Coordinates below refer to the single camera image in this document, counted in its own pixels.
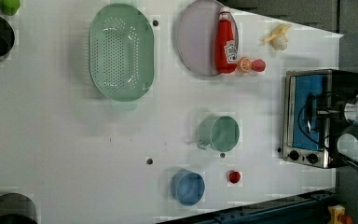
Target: black hole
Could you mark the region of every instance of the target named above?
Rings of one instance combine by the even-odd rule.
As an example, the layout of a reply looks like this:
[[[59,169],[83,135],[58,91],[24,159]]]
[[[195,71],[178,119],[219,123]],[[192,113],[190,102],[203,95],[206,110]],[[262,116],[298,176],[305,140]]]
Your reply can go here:
[[[153,164],[153,160],[152,160],[151,158],[150,158],[150,159],[147,159],[146,164],[147,164],[147,165]]]

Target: yellow object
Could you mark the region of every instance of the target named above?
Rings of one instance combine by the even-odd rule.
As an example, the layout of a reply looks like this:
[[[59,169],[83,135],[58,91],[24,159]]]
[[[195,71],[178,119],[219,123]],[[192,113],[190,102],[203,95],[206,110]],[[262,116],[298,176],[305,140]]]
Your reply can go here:
[[[272,42],[272,47],[276,50],[284,50],[287,48],[286,42],[289,42],[286,34],[291,24],[277,25],[271,32],[271,35],[264,39],[264,43]]]
[[[252,69],[252,62],[248,58],[241,58],[238,60],[237,68],[243,73],[247,73]]]
[[[342,205],[336,205],[333,207],[328,207],[328,210],[331,214],[331,219],[328,224],[343,224],[339,221],[339,217],[345,215],[345,207]]]

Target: small red toy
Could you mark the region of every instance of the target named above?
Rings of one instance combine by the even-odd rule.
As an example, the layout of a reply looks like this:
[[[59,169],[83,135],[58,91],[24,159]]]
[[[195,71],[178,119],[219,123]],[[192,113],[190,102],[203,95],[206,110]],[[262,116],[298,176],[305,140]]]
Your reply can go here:
[[[266,63],[263,60],[257,59],[252,61],[252,70],[256,72],[263,72],[265,69],[266,69]]]

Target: dark floor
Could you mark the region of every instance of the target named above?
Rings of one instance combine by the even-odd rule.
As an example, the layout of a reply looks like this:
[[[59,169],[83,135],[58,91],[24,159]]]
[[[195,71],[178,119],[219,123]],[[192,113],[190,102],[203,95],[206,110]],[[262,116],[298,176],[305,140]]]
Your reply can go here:
[[[343,34],[339,68],[358,72],[358,0],[219,0],[228,7]],[[337,193],[358,224],[358,174],[337,169]]]

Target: cable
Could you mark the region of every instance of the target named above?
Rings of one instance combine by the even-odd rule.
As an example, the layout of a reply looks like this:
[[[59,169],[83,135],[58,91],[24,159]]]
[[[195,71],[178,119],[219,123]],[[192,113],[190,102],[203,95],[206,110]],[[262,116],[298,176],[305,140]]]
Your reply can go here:
[[[345,92],[342,92],[342,91],[328,91],[328,92],[325,92],[325,93],[323,93],[323,94],[318,94],[318,95],[313,96],[313,98],[312,98],[311,100],[312,100],[312,102],[313,102],[315,99],[318,99],[319,97],[331,96],[331,95],[337,94],[337,93],[344,94]],[[327,147],[327,146],[325,145],[325,143],[324,143],[324,142],[325,142],[325,139],[326,139],[327,137],[331,137],[331,136],[334,136],[334,135],[338,135],[338,134],[340,134],[340,133],[335,133],[335,134],[329,134],[329,135],[327,135],[327,136],[324,138],[324,140],[323,140],[322,143],[321,143],[320,141],[317,142],[316,140],[314,140],[313,138],[311,138],[311,137],[302,129],[302,127],[301,127],[301,125],[300,125],[300,116],[301,116],[301,114],[304,112],[304,109],[305,109],[306,106],[307,106],[307,104],[304,104],[303,107],[300,109],[300,111],[299,111],[299,113],[298,113],[298,116],[297,116],[297,126],[298,126],[299,130],[300,130],[311,142],[317,144],[318,147],[324,147],[324,148],[326,148],[326,149],[328,150],[329,147]]]

